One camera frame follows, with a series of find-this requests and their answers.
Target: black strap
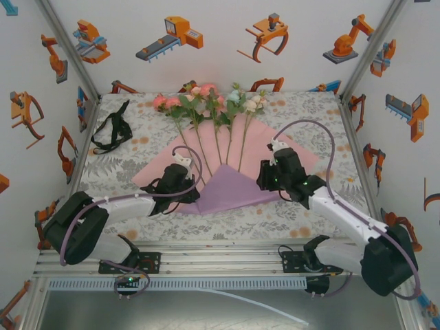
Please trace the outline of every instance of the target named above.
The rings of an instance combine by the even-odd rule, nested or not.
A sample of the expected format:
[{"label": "black strap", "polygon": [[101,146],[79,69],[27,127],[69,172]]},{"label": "black strap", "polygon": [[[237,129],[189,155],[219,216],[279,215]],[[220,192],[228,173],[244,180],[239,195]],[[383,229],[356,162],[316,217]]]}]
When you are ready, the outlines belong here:
[{"label": "black strap", "polygon": [[124,102],[121,108],[117,112],[110,113],[107,118],[105,118],[104,122],[96,129],[95,134],[102,130],[107,123],[107,120],[111,118],[111,124],[113,125],[113,130],[111,131],[111,142],[108,144],[102,144],[101,142],[95,141],[95,134],[92,135],[91,141],[97,146],[93,150],[95,155],[102,155],[104,153],[109,153],[112,150],[115,150],[122,143],[130,140],[133,137],[131,133],[130,125],[122,119],[122,114],[125,112],[125,109],[129,105],[130,100]]}]

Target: wrapping paper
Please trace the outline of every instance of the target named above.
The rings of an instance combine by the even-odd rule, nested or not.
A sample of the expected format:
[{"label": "wrapping paper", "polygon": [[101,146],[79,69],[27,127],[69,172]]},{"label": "wrapping paper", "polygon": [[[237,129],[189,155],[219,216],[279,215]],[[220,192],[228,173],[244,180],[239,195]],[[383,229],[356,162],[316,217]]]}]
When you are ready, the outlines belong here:
[{"label": "wrapping paper", "polygon": [[[268,160],[272,156],[266,146],[277,131],[255,118],[252,119],[246,133],[243,158],[240,173],[238,173],[244,126],[245,115],[238,115],[232,128],[232,143],[228,164],[226,164],[226,155],[230,134],[225,126],[220,128],[217,137],[223,162],[223,166],[221,166],[215,143],[213,123],[205,121],[199,125],[201,145],[208,160],[212,177],[204,161],[195,130],[188,128],[184,131],[188,145],[195,149],[202,159],[202,177],[206,186],[200,181],[197,184],[197,190],[201,195],[200,199],[196,203],[180,206],[177,212],[206,215],[279,199],[277,192],[261,191],[255,183],[256,178],[259,176],[260,161]],[[310,173],[318,161],[318,156],[302,148],[285,135],[281,135],[278,139],[286,142],[298,153],[306,172]],[[165,167],[174,162],[171,155],[172,149],[179,145],[184,145],[181,136],[171,142],[155,159],[138,172],[132,178],[132,181],[137,186],[142,187],[148,185],[155,178],[162,177]],[[177,152],[184,157],[190,157],[189,152],[185,149],[179,149]],[[199,173],[195,166],[193,166],[192,171],[197,177]]]}]

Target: white wall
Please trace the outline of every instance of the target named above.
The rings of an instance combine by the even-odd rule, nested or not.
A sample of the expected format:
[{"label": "white wall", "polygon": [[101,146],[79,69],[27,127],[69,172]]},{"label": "white wall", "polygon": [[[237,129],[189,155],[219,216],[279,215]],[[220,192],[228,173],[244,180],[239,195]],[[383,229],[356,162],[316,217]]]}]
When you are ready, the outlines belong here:
[{"label": "white wall", "polygon": [[[335,40],[348,34],[351,20],[359,14],[376,28],[390,1],[384,0],[251,0],[223,1],[144,1],[144,0],[51,0],[71,40],[77,21],[94,24],[108,39],[110,57],[85,66],[102,94],[111,90],[111,82],[122,83],[138,91],[177,91],[194,79],[199,84],[216,82],[229,90],[233,81],[250,88],[255,80],[285,77],[283,90],[308,90],[320,83],[340,79],[344,84],[360,56],[335,65],[322,57],[333,49]],[[255,37],[245,31],[256,22],[276,12],[289,26],[289,42],[275,56],[260,50],[261,64],[244,57],[237,50],[252,53]],[[166,34],[164,19],[181,16],[191,28],[203,34],[204,47],[189,45],[160,55],[151,63],[135,57],[143,47]],[[355,51],[362,55],[366,36],[358,36]]]},{"label": "white wall", "polygon": [[[357,136],[364,146],[371,143],[382,149],[384,160],[379,202],[387,212],[407,217],[423,250],[416,253],[422,289],[440,304],[439,286],[439,202],[428,205],[424,212],[424,177],[428,180],[428,195],[440,193],[440,76],[439,29],[440,3],[410,3],[402,12],[386,42],[396,39],[396,52],[391,66],[381,78],[367,72],[355,95],[366,95],[365,124]],[[425,119],[425,132],[417,142],[410,140],[410,126],[405,120],[385,110],[385,95],[411,104],[419,94],[425,94],[429,116]],[[356,126],[359,111],[353,115]],[[370,170],[372,185],[374,168]]]},{"label": "white wall", "polygon": [[[85,132],[78,129],[76,97],[81,83],[76,72],[69,66],[68,80],[56,84],[49,52],[41,45],[41,34],[52,37],[52,31],[34,1],[12,2],[19,7],[18,16],[6,16],[0,8],[0,173],[10,180],[10,187],[0,194],[0,308],[32,275],[38,256],[34,212],[66,193],[66,178],[56,152],[61,125],[80,152],[85,140]],[[54,49],[66,59],[59,46]],[[34,126],[45,137],[28,150],[26,146],[34,140],[30,132],[23,125],[11,128],[18,121],[10,115],[11,91],[33,95],[45,116]],[[74,156],[67,143],[63,150],[69,158]]]}]

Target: floral tablecloth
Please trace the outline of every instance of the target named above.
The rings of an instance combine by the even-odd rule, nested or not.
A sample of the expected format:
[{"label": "floral tablecloth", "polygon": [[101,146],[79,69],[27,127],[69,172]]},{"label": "floral tablecloth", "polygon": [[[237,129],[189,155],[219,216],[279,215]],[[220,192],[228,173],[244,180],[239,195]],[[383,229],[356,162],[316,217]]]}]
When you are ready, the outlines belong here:
[{"label": "floral tablecloth", "polygon": [[[94,155],[90,145],[79,190],[93,197],[126,195],[138,191],[131,178],[177,137],[170,118],[153,110],[155,94],[108,94],[102,99],[97,126],[126,100],[130,103],[124,119],[133,138],[105,155]],[[280,129],[297,119],[323,123],[332,132],[336,155],[331,171],[332,188],[350,204],[368,212],[351,149],[338,110],[337,99],[329,92],[278,92],[267,94],[265,114],[258,119]],[[97,140],[109,142],[111,125],[97,134]],[[331,145],[327,134],[313,124],[299,124],[286,131],[289,138],[320,157],[314,173],[325,177]],[[104,232],[122,233],[131,240],[215,240],[286,239],[314,237],[319,234],[344,237],[330,221],[305,210],[298,203],[273,201],[205,216],[173,213],[127,219],[108,226]]]}]

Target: light blue flower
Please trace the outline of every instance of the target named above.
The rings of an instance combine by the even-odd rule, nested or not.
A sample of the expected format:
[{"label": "light blue flower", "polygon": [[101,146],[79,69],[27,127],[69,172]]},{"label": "light blue flower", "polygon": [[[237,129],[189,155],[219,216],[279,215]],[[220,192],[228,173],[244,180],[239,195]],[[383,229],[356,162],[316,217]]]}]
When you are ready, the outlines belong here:
[{"label": "light blue flower", "polygon": [[233,101],[233,102],[238,102],[238,101],[240,101],[239,90],[238,90],[238,89],[234,89],[234,90],[232,91],[232,93],[230,93],[230,94],[226,97],[226,100]]}]

